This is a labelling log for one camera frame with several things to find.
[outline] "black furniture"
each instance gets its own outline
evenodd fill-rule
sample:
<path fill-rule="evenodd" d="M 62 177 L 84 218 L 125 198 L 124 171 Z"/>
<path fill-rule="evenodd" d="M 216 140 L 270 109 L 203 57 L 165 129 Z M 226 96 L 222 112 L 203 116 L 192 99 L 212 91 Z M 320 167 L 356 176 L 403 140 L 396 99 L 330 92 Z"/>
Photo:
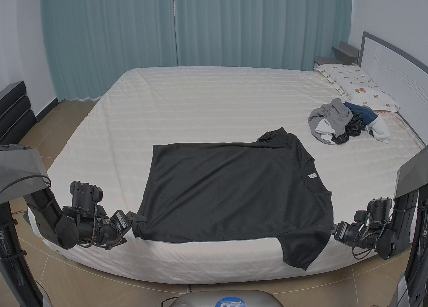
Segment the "black furniture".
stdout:
<path fill-rule="evenodd" d="M 0 146 L 17 144 L 37 122 L 23 81 L 0 92 Z"/>
<path fill-rule="evenodd" d="M 322 64 L 344 64 L 350 66 L 358 60 L 358 49 L 340 41 L 339 47 L 331 47 L 335 58 L 315 57 L 314 67 Z"/>

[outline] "floor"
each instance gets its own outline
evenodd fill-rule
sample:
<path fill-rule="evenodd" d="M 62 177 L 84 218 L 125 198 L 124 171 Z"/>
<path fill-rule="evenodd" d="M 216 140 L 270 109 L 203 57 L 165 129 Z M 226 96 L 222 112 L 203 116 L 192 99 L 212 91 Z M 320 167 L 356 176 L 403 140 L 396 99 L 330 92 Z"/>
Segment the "floor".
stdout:
<path fill-rule="evenodd" d="M 37 147 L 46 169 L 71 137 L 95 102 L 65 100 L 57 105 L 21 141 L 21 145 Z M 26 209 L 24 199 L 11 202 L 12 212 Z M 258 289 L 274 294 L 285 306 L 369 307 L 387 306 L 409 257 L 404 253 L 383 261 L 378 256 L 355 265 L 301 278 L 226 283 L 216 285 L 172 285 L 131 280 L 106 274 L 70 261 L 51 250 L 16 214 L 21 246 L 27 251 L 27 262 L 35 280 L 46 289 L 54 307 L 62 306 L 144 306 L 159 307 L 164 299 L 192 291 L 214 289 Z M 1 305 L 18 303 L 0 276 Z"/>

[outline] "curtain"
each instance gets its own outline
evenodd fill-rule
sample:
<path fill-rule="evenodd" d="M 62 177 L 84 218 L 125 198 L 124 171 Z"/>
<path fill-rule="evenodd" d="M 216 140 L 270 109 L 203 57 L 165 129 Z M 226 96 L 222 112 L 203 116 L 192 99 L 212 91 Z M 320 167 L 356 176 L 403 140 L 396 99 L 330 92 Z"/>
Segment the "curtain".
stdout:
<path fill-rule="evenodd" d="M 102 96 L 125 71 L 176 66 L 173 0 L 41 0 L 61 101 Z"/>
<path fill-rule="evenodd" d="M 348 42 L 352 0 L 175 0 L 179 66 L 311 70 Z"/>

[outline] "pillow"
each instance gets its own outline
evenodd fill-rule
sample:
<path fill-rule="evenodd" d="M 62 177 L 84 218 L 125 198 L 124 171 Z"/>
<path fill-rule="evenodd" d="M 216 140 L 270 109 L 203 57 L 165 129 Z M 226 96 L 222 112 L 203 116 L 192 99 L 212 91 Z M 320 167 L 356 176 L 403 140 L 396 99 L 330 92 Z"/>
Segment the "pillow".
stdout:
<path fill-rule="evenodd" d="M 359 66 L 323 64 L 314 70 L 323 74 L 348 102 L 378 111 L 397 112 L 400 108 Z"/>

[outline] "bed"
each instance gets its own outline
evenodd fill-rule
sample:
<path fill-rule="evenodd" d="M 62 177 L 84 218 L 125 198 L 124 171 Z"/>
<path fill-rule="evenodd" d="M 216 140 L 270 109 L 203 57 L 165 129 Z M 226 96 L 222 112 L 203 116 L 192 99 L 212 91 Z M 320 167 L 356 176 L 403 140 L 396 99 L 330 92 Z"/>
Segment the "bed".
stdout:
<path fill-rule="evenodd" d="M 117 209 L 136 212 L 153 144 L 253 142 L 266 131 L 284 127 L 315 158 L 324 185 L 333 192 L 335 223 L 352 221 L 355 211 L 366 209 L 372 198 L 393 197 L 398 168 L 428 141 L 426 125 L 416 122 L 418 115 L 428 111 L 428 68 L 415 61 L 364 33 L 359 64 L 374 82 L 381 82 L 404 113 L 381 112 L 391 131 L 389 144 L 364 132 L 340 146 L 321 144 L 309 131 L 309 113 L 340 98 L 318 72 L 233 67 L 132 69 L 98 101 L 54 161 L 48 171 L 52 191 L 60 206 L 70 205 L 70 183 L 90 182 L 104 190 L 101 205 L 108 215 Z M 397 85 L 404 88 L 396 90 Z M 31 213 L 30 220 L 39 235 Z M 110 251 L 77 246 L 67 251 L 44 241 L 54 251 L 89 267 L 163 283 L 277 279 L 327 272 L 356 262 L 350 248 L 333 238 L 307 271 L 282 261 L 276 238 L 184 244 L 144 241 L 131 233 L 126 238 L 128 243 Z"/>

